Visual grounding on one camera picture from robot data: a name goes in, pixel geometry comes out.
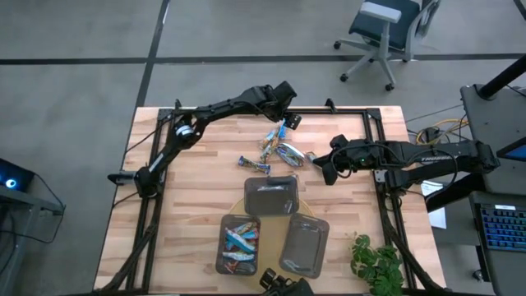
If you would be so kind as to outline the red yellow granola bar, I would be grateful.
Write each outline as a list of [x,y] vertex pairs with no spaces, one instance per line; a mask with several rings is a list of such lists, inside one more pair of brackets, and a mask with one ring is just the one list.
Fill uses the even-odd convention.
[[242,235],[246,232],[253,230],[255,227],[256,227],[256,222],[247,222],[245,224],[241,224],[233,228],[232,231],[238,235]]

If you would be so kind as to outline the computer with blue light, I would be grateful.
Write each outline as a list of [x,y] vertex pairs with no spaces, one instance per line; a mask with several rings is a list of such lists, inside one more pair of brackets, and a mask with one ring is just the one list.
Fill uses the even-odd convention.
[[34,172],[0,159],[0,186],[18,192],[28,192],[34,176]]

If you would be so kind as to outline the black power adapter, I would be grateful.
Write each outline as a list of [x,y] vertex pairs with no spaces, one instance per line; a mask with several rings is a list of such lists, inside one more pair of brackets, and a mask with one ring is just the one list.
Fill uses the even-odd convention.
[[424,130],[422,141],[426,144],[440,143],[442,131],[438,127],[428,127]]

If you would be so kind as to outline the clear grey plastic tray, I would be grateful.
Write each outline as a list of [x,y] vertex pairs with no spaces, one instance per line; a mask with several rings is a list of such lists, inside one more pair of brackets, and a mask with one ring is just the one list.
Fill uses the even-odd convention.
[[321,274],[330,225],[321,219],[295,213],[291,216],[279,266],[310,279]]
[[226,239],[225,236],[225,230],[230,229],[245,224],[247,222],[256,222],[255,229],[258,229],[259,232],[259,238],[260,238],[260,228],[261,228],[261,222],[260,220],[252,215],[225,215],[220,224],[220,233],[219,233],[219,244],[218,244],[218,251],[215,261],[215,268],[216,271],[223,275],[254,275],[257,271],[257,259],[259,255],[259,238],[255,240],[247,240],[250,244],[254,245],[256,247],[255,259],[253,261],[241,261],[240,267],[242,268],[242,272],[240,274],[230,274],[226,269],[224,268],[224,264],[227,261],[234,261],[232,259],[226,258],[222,256],[222,252],[244,252],[239,247],[233,245],[231,242],[229,242]]
[[249,215],[291,215],[299,209],[298,181],[294,176],[248,178],[244,209]]

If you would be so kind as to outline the white paper sheet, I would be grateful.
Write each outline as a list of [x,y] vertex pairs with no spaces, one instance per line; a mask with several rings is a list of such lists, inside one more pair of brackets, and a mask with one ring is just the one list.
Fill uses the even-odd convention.
[[[430,196],[434,192],[440,191],[444,185],[442,183],[434,183],[431,181],[423,181],[421,184],[422,194],[425,197]],[[434,228],[447,229],[445,208],[442,207],[438,210],[434,210],[428,213],[430,224]]]

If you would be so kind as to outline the backlit black keyboard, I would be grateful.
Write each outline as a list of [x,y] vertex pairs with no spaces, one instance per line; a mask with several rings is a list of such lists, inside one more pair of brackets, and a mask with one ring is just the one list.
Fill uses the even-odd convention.
[[526,207],[478,204],[478,218],[487,249],[526,252]]

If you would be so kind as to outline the blue lit screen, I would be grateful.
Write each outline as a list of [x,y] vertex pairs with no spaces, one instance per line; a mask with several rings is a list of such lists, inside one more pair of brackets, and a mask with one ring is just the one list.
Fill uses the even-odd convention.
[[526,162],[526,136],[501,148],[496,155],[502,159]]

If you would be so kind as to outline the grey side desk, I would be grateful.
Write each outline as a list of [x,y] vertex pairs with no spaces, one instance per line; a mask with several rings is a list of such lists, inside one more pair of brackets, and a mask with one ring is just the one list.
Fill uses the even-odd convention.
[[473,138],[489,145],[500,161],[498,168],[483,176],[487,190],[526,196],[526,162],[496,155],[526,136],[526,97],[505,88],[493,96],[494,100],[484,100],[476,86],[464,86],[460,94]]

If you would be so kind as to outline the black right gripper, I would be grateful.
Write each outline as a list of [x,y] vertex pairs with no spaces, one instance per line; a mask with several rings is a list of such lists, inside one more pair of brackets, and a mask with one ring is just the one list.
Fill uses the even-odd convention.
[[322,165],[326,185],[334,185],[338,178],[349,178],[359,170],[378,169],[385,158],[386,148],[379,142],[365,139],[348,140],[343,134],[330,141],[331,151],[316,155],[312,161]]

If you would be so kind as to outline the grey keyboard desk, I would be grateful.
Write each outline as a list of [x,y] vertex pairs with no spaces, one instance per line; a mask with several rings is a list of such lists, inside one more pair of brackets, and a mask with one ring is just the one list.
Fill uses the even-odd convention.
[[480,234],[478,204],[526,207],[526,196],[473,192],[469,197],[485,270],[497,296],[526,296],[526,252],[487,249]]

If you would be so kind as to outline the green yellow granola bar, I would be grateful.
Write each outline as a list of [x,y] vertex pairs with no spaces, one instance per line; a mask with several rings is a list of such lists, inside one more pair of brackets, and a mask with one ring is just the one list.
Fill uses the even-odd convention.
[[263,147],[261,156],[260,156],[260,160],[263,164],[267,162],[269,157],[273,154],[274,150],[275,150],[275,144],[273,142],[269,142]]

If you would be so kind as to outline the black diagonal beam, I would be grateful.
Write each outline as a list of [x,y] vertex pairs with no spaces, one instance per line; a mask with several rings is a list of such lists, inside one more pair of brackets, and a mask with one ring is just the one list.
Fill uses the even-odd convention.
[[481,174],[471,173],[464,178],[455,181],[445,188],[433,192],[426,197],[426,208],[428,212],[433,212],[450,203],[464,199],[472,192],[484,192],[485,183]]

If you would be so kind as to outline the light blue granola bar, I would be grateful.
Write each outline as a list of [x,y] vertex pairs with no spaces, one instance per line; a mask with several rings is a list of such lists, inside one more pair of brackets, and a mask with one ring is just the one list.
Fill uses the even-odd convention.
[[244,252],[254,253],[256,251],[256,247],[254,245],[250,244],[245,238],[239,234],[236,234],[230,229],[225,230],[225,236],[229,242],[239,247]]

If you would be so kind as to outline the black pole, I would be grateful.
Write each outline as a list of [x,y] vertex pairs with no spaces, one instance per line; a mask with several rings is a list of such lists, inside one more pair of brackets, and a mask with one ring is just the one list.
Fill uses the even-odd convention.
[[508,66],[504,71],[481,87],[477,93],[484,100],[494,100],[493,96],[510,82],[526,72],[526,54]]

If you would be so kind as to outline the round woven straw placemat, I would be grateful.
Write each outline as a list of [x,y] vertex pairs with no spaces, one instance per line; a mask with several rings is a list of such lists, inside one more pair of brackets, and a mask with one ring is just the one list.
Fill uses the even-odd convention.
[[284,271],[279,264],[288,233],[290,215],[259,216],[261,222],[257,271],[254,275],[221,275],[220,294],[261,294],[260,279],[267,268],[285,279],[299,280],[300,275]]

